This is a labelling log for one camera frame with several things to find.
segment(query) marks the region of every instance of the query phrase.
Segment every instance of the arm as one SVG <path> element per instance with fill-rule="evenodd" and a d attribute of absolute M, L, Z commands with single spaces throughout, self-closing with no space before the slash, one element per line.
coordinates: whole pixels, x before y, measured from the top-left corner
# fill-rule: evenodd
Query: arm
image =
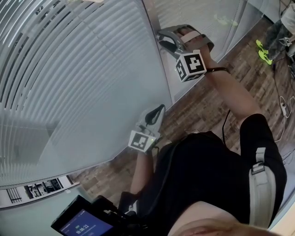
<path fill-rule="evenodd" d="M 182 37 L 190 31 L 191 29 L 184 28 L 176 32 L 176 34 Z M 185 44 L 186 48 L 193 51 L 195 44 L 201 39 L 200 36 L 192 39 Z M 207 45 L 203 46 L 200 51 L 206 68 L 220 67 L 218 63 L 212 60 Z M 206 77 L 211 85 L 219 92 L 219 95 L 234 114 L 239 124 L 242 124 L 247 117 L 253 114 L 261 114 L 261 110 L 251 94 L 229 73 L 216 71 L 206 74 Z"/>
<path fill-rule="evenodd" d="M 130 193 L 137 194 L 153 176 L 153 156 L 152 153 L 144 154 L 139 152 L 137 155 L 136 167 Z"/>

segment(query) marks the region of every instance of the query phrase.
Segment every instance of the gray pants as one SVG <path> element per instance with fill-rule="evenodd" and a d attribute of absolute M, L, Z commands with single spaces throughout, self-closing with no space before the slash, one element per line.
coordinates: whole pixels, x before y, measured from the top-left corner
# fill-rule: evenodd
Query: gray pants
<path fill-rule="evenodd" d="M 271 27 L 268 28 L 263 43 L 263 48 L 268 50 L 268 59 L 274 60 L 281 51 L 285 49 L 285 46 L 279 42 L 279 39 L 284 37 L 290 38 L 292 34 L 287 30 L 287 28 L 279 20 Z"/>

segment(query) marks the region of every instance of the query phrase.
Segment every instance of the wooden floor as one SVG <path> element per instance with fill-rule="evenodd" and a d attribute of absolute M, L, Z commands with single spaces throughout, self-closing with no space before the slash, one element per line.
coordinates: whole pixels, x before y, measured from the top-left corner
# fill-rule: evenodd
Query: wooden floor
<path fill-rule="evenodd" d="M 264 32 L 271 23 L 262 19 L 242 41 L 222 60 L 221 64 L 229 68 L 232 75 L 240 81 L 262 108 L 274 138 L 280 138 L 283 131 L 283 116 L 278 102 L 278 94 L 271 67 L 258 57 L 256 39 L 263 39 Z M 286 60 L 277 63 L 276 81 L 278 91 L 286 100 L 293 95 L 290 71 Z M 210 87 L 206 79 L 201 80 L 177 104 L 170 109 L 161 128 L 162 147 L 167 140 L 178 139 L 191 131 L 211 130 L 221 137 L 221 127 L 228 108 L 219 98 L 217 92 Z M 285 122 L 285 131 L 278 143 L 280 150 L 286 143 L 294 140 L 295 120 L 292 114 Z M 239 129 L 235 118 L 230 115 L 225 126 L 226 144 L 235 152 L 240 151 Z M 104 195 L 114 203 L 118 203 L 122 191 L 130 189 L 132 175 L 136 164 L 136 153 L 125 150 L 114 160 L 98 167 L 72 174 L 75 182 L 80 182 L 91 197 Z"/>

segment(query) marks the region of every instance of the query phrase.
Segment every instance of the neon yellow shoe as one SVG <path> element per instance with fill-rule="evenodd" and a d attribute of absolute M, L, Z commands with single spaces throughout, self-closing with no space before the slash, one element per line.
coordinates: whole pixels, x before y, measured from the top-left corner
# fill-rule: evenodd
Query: neon yellow shoe
<path fill-rule="evenodd" d="M 259 40 L 256 40 L 256 44 L 262 50 L 263 53 L 268 54 L 268 50 L 265 50 L 263 48 L 262 42 L 260 42 Z"/>
<path fill-rule="evenodd" d="M 258 52 L 259 56 L 261 59 L 263 59 L 264 61 L 266 61 L 267 64 L 271 65 L 272 64 L 272 60 L 269 60 L 267 55 L 265 53 L 263 53 L 263 51 Z"/>

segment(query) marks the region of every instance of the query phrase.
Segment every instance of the wrist strap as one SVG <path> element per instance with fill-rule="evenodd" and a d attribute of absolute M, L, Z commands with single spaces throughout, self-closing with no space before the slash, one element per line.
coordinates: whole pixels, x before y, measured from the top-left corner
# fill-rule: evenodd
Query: wrist strap
<path fill-rule="evenodd" d="M 227 68 L 225 68 L 225 67 L 207 68 L 206 73 L 211 73 L 211 72 L 215 72 L 215 71 L 226 71 L 227 73 L 230 74 L 229 70 Z"/>

